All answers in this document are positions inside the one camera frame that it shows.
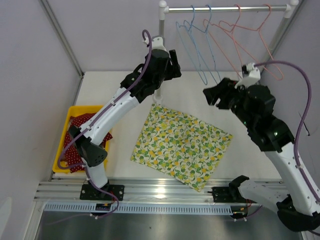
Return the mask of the lemon print skirt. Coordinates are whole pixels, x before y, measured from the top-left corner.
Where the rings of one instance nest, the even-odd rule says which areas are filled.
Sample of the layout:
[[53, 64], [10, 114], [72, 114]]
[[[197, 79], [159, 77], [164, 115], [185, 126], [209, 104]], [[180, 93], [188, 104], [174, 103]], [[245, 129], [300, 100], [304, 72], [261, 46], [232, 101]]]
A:
[[152, 104], [130, 157], [200, 192], [233, 135], [192, 115]]

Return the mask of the red polka dot skirt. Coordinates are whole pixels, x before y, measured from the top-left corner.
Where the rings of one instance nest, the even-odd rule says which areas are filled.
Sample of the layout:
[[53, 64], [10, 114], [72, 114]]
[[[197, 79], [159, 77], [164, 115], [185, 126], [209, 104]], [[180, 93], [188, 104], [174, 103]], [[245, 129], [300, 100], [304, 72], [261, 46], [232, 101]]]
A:
[[[77, 117], [71, 116], [69, 121], [68, 121], [68, 125], [67, 125], [67, 130], [69, 130], [69, 128], [71, 126], [76, 126], [76, 127], [80, 127], [82, 124], [84, 124], [86, 121], [88, 121], [91, 117], [93, 117], [95, 114], [94, 113], [85, 113], [82, 115], [79, 115]], [[102, 143], [100, 144], [100, 146], [106, 150], [106, 145], [107, 142], [110, 141], [113, 138], [113, 136], [111, 135], [110, 132], [107, 133], [107, 135], [104, 137]], [[63, 148], [65, 148], [70, 142], [71, 142], [72, 138], [70, 137], [69, 133], [66, 133], [64, 136], [64, 142], [63, 142]], [[78, 154], [76, 148], [74, 145], [70, 146], [64, 156], [62, 157], [62, 162], [66, 162], [66, 165], [75, 165], [75, 164], [82, 164], [82, 159], [80, 157], [80, 155]], [[83, 172], [85, 169], [81, 166], [81, 165], [77, 165], [75, 167], [72, 167], [69, 169], [69, 171], [71, 173], [75, 173], [75, 172]]]

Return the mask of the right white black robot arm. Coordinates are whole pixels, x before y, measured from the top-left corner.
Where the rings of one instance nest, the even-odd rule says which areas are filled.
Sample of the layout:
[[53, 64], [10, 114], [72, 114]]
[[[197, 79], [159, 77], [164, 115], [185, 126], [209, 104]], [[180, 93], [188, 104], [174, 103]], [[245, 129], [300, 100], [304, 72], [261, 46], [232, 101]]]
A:
[[224, 78], [218, 85], [205, 88], [210, 106], [231, 110], [243, 123], [251, 141], [277, 169], [288, 194], [278, 193], [241, 175], [229, 183], [228, 196], [234, 202], [251, 200], [277, 214], [293, 232], [314, 231], [320, 226], [320, 204], [313, 196], [294, 156], [295, 139], [287, 124], [273, 115], [276, 102], [268, 87], [236, 86]]

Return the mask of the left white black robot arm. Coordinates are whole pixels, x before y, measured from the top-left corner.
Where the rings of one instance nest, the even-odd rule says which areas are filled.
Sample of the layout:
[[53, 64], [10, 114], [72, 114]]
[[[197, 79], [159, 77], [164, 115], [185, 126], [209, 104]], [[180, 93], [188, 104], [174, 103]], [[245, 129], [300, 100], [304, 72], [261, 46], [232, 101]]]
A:
[[153, 95], [164, 81], [181, 75], [175, 50], [153, 49], [145, 57], [145, 63], [125, 77], [104, 107], [81, 126], [69, 128], [71, 143], [81, 157], [92, 185], [90, 192], [97, 200], [105, 199], [109, 193], [104, 167], [108, 153], [101, 147], [107, 133], [125, 114]]

